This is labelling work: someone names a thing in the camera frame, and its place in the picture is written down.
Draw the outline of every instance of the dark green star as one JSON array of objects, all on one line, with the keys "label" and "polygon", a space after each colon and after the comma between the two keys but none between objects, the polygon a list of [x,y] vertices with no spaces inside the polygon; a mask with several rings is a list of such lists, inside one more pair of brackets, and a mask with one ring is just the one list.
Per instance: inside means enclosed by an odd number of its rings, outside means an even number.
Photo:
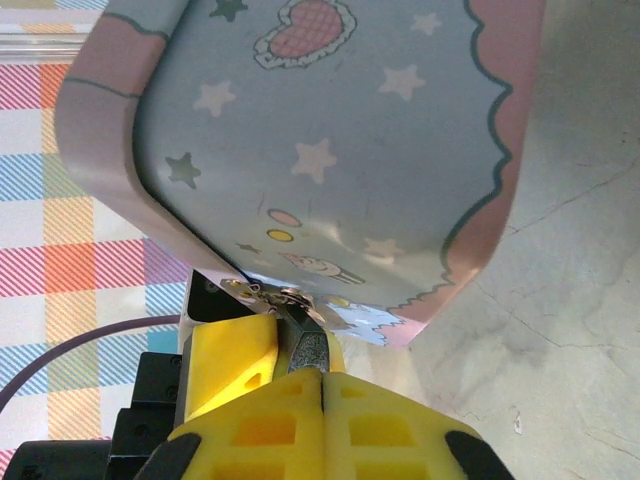
[{"label": "dark green star", "polygon": [[194,181],[194,178],[202,175],[202,172],[191,165],[191,154],[189,152],[185,153],[179,160],[166,157],[166,161],[171,167],[169,180],[172,182],[184,182],[193,190],[196,189],[196,182]]},{"label": "dark green star", "polygon": [[227,22],[233,22],[238,12],[249,10],[242,0],[216,0],[218,8],[215,12],[211,12],[210,17],[224,17]]},{"label": "dark green star", "polygon": [[245,245],[245,244],[242,244],[242,243],[236,243],[236,245],[238,245],[238,247],[240,247],[240,250],[246,250],[247,252],[255,253],[257,255],[260,255],[262,253],[260,250],[258,250],[257,248],[255,248],[252,245]]}]

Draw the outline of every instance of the pink heart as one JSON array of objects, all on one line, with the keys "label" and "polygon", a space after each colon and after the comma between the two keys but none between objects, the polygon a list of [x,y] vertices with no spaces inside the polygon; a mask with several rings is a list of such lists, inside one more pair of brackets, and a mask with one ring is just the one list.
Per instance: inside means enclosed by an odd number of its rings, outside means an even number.
[{"label": "pink heart", "polygon": [[270,50],[282,58],[299,58],[331,45],[343,31],[336,7],[306,0],[291,9],[291,26],[271,40]]}]

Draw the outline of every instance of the pink dot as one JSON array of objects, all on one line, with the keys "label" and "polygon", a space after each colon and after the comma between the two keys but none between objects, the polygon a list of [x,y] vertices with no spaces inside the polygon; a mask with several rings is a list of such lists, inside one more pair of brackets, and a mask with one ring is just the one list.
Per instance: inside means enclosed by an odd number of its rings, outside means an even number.
[{"label": "pink dot", "polygon": [[282,225],[286,225],[287,227],[297,228],[302,226],[302,222],[300,222],[300,220],[283,210],[272,208],[267,212],[267,215],[269,215],[276,222],[281,223]]}]

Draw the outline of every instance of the white star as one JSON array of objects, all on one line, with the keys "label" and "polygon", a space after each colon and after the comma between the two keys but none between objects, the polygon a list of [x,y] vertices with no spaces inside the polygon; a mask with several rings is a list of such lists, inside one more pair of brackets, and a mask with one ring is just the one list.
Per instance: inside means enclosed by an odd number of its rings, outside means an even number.
[{"label": "white star", "polygon": [[324,169],[338,163],[338,158],[329,153],[329,139],[325,138],[317,145],[296,144],[298,162],[291,169],[294,175],[311,175],[318,185],[324,183]]},{"label": "white star", "polygon": [[217,85],[200,85],[200,98],[193,104],[193,108],[198,110],[206,108],[214,117],[222,115],[222,106],[225,103],[233,102],[236,96],[229,91],[231,82],[222,82]]},{"label": "white star", "polygon": [[411,30],[420,30],[427,35],[433,35],[433,31],[442,25],[442,22],[438,20],[438,17],[435,13],[430,13],[429,15],[414,15],[413,27]]},{"label": "white star", "polygon": [[271,268],[273,267],[273,265],[271,265],[269,262],[267,262],[266,260],[261,260],[259,258],[256,258],[253,260],[253,263],[255,263],[256,265],[261,265],[263,267],[267,267],[267,268]]},{"label": "white star", "polygon": [[427,84],[418,77],[417,72],[418,67],[415,65],[410,65],[404,70],[385,68],[384,74],[387,76],[387,80],[378,91],[380,93],[395,92],[408,102],[413,96],[414,88],[424,87]]},{"label": "white star", "polygon": [[364,241],[367,242],[367,248],[365,248],[364,251],[379,257],[393,258],[395,255],[402,255],[403,253],[406,253],[401,248],[398,248],[396,241],[393,238],[383,241],[365,238]]}]

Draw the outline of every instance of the rectangular hole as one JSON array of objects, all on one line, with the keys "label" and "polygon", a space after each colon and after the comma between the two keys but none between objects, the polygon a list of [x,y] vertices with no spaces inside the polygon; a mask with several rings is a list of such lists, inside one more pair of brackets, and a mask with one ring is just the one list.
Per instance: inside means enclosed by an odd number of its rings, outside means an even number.
[{"label": "rectangular hole", "polygon": [[238,427],[231,445],[257,447],[293,445],[296,441],[296,418],[288,413],[249,417]]},{"label": "rectangular hole", "polygon": [[363,463],[356,466],[356,480],[430,480],[427,468],[418,463]]},{"label": "rectangular hole", "polygon": [[244,384],[244,388],[246,388],[247,390],[255,390],[261,385],[261,383],[262,383],[262,375],[259,373],[256,373],[253,377],[247,380],[247,382]]},{"label": "rectangular hole", "polygon": [[361,398],[365,396],[364,393],[351,387],[343,387],[340,393],[342,398]]},{"label": "rectangular hole", "polygon": [[211,480],[284,480],[284,465],[221,465]]},{"label": "rectangular hole", "polygon": [[302,395],[302,385],[296,383],[295,385],[289,385],[282,393],[285,395]]},{"label": "rectangular hole", "polygon": [[407,421],[399,415],[362,415],[349,422],[351,445],[411,447],[415,445]]}]

